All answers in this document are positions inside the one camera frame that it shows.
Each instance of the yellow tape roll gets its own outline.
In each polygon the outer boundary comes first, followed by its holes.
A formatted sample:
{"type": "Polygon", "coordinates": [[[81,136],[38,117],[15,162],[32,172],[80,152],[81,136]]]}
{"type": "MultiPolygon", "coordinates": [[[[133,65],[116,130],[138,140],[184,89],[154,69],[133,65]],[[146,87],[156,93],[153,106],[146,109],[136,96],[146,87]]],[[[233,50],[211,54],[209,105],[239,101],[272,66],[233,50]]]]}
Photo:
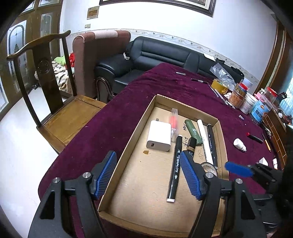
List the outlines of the yellow tape roll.
{"type": "Polygon", "coordinates": [[[220,94],[226,94],[228,91],[228,87],[226,87],[219,80],[216,79],[213,80],[212,88],[216,89],[220,94]]]}

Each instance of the sofa armrest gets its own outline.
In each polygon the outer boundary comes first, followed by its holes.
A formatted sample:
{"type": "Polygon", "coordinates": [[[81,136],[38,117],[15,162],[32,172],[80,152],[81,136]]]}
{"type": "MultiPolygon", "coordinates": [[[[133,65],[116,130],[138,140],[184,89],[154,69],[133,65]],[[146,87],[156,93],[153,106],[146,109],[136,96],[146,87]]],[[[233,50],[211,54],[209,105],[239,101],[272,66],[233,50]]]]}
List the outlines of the sofa armrest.
{"type": "Polygon", "coordinates": [[[97,96],[95,65],[105,58],[122,54],[129,40],[130,32],[125,30],[89,31],[73,40],[77,94],[91,98],[97,96]]]}
{"type": "Polygon", "coordinates": [[[126,60],[122,54],[119,54],[101,60],[99,67],[111,71],[115,77],[119,78],[131,71],[133,63],[131,60],[126,60]]]}

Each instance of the chair armrest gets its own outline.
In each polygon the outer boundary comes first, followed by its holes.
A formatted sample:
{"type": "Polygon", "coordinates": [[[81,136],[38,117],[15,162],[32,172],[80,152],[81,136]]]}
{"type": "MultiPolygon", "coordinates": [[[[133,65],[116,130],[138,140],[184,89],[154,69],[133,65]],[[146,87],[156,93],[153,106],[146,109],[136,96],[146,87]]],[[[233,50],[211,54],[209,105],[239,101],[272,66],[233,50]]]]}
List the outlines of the chair armrest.
{"type": "Polygon", "coordinates": [[[131,60],[126,60],[122,54],[119,54],[101,60],[99,67],[111,71],[115,77],[119,78],[133,69],[133,63],[131,60]]]}

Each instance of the white wall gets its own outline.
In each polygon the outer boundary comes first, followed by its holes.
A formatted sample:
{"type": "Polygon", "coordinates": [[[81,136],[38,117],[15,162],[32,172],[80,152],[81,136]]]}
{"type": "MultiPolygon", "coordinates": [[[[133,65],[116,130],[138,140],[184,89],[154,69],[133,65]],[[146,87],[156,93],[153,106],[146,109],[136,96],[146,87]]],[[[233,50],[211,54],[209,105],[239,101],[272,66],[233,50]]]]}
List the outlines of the white wall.
{"type": "Polygon", "coordinates": [[[216,0],[213,17],[168,4],[129,2],[100,6],[87,20],[89,7],[99,0],[64,0],[60,32],[128,28],[156,31],[213,49],[261,79],[275,40],[276,21],[260,0],[216,0]]]}

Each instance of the picture frame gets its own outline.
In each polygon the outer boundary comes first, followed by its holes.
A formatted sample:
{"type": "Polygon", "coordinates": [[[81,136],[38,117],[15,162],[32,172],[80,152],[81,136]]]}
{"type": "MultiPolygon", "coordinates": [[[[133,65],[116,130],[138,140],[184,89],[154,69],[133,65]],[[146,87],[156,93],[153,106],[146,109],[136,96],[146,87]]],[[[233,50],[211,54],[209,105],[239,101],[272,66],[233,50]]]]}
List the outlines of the picture frame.
{"type": "Polygon", "coordinates": [[[194,10],[210,17],[213,16],[216,0],[100,0],[100,6],[120,2],[156,2],[194,10]]]}
{"type": "Polygon", "coordinates": [[[87,15],[86,19],[88,20],[88,19],[97,18],[98,14],[99,14],[99,8],[100,8],[100,6],[90,7],[88,9],[88,15],[87,15]]]}

